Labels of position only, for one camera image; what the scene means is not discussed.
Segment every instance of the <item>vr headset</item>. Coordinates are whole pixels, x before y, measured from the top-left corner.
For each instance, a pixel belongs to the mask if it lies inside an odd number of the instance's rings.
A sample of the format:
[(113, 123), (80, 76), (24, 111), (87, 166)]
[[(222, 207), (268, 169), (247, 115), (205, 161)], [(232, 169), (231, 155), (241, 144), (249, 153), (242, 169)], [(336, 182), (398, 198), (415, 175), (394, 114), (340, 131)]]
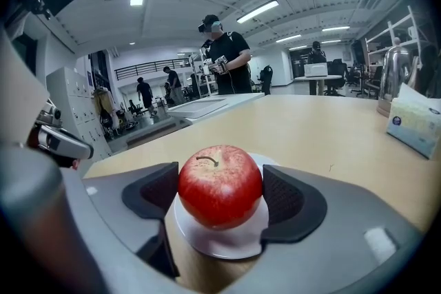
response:
[(204, 32), (219, 32), (222, 29), (222, 23), (220, 21), (215, 21), (211, 25), (205, 25), (204, 20), (198, 27), (200, 33)]

